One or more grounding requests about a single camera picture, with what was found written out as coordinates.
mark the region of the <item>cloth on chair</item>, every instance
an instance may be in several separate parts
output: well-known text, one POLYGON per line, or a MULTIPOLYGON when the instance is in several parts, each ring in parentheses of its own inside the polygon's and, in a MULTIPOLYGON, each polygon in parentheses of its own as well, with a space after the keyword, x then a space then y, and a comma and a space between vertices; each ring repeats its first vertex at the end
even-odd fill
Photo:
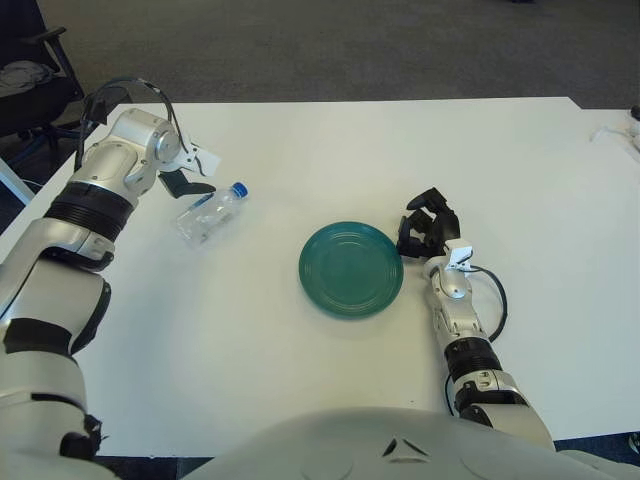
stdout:
POLYGON ((0 98, 28 92, 53 79, 54 71, 48 65, 20 60, 0 70, 0 98))

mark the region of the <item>table surface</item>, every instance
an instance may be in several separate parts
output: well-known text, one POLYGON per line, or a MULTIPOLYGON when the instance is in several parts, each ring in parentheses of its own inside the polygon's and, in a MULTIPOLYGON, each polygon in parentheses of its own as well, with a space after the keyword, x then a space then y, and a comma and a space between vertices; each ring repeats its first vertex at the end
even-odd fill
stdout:
MULTIPOLYGON (((638 165, 617 140, 589 141, 601 122, 624 123, 622 112, 583 112, 567 98, 175 109, 222 157, 211 181, 242 180, 250 197, 197 250, 170 224, 193 198, 174 200, 159 182, 141 198, 104 271, 111 306, 77 355, 109 436, 102 454, 214 456, 334 407, 444 412, 421 262, 405 261, 395 302, 357 322, 319 311, 297 274, 317 229, 355 220, 395 241, 407 201, 431 186, 458 214, 474 262, 505 285, 509 320, 494 348, 553 438, 640 429, 638 165)), ((2 235, 0 258, 71 164, 2 235)), ((490 331, 498 297, 472 282, 490 331)))

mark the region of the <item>robotic arm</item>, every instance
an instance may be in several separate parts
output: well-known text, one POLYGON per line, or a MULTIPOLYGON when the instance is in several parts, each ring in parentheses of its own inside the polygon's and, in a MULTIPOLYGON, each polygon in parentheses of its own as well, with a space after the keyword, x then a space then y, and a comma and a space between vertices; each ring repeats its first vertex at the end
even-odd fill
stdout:
POLYGON ((113 478, 73 460, 93 458, 101 439, 72 358, 93 339, 109 304, 111 288, 94 272, 113 259, 118 234, 157 172, 178 197, 215 190, 188 183, 179 169, 211 175, 219 163, 169 121, 138 109, 122 113, 83 160, 0 266, 0 452, 20 478, 36 478, 28 472, 41 461, 51 463, 52 479, 56 468, 64 478, 76 471, 113 478), (59 467, 60 456, 69 465, 59 467))
POLYGON ((435 188, 413 199, 407 208, 414 212, 402 218, 397 248, 401 255, 428 258, 424 266, 427 303, 454 382, 460 417, 553 450, 547 428, 513 377, 502 369, 473 308, 467 279, 473 271, 469 262, 473 248, 460 238, 455 213, 435 188), (412 229, 423 233, 424 240, 412 237, 412 229))

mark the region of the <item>plastic water bottle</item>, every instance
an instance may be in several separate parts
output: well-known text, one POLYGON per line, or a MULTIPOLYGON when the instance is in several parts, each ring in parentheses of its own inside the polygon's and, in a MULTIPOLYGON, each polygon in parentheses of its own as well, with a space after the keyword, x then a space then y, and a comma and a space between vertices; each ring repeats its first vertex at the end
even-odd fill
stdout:
POLYGON ((237 213, 248 193, 247 187, 236 182, 227 190, 205 195, 176 218, 176 227, 189 244, 200 245, 237 213))

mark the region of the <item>floor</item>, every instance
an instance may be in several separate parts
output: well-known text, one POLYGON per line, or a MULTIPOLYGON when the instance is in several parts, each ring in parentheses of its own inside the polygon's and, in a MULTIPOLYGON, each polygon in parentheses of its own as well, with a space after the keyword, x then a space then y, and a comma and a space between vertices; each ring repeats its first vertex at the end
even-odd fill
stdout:
MULTIPOLYGON (((640 102, 637 0, 40 0, 87 92, 132 74, 175 102, 569 96, 640 102)), ((135 101, 153 101, 132 90, 135 101)), ((61 119, 79 115, 72 105, 61 119)), ((8 160, 24 146, 0 139, 8 160)), ((74 143, 62 141, 64 156, 74 143)), ((43 183, 42 148, 16 166, 43 183)), ((20 203, 0 186, 0 232, 20 203)), ((640 465, 627 435, 558 442, 640 465)), ((124 478, 175 479, 198 459, 104 457, 124 478)))

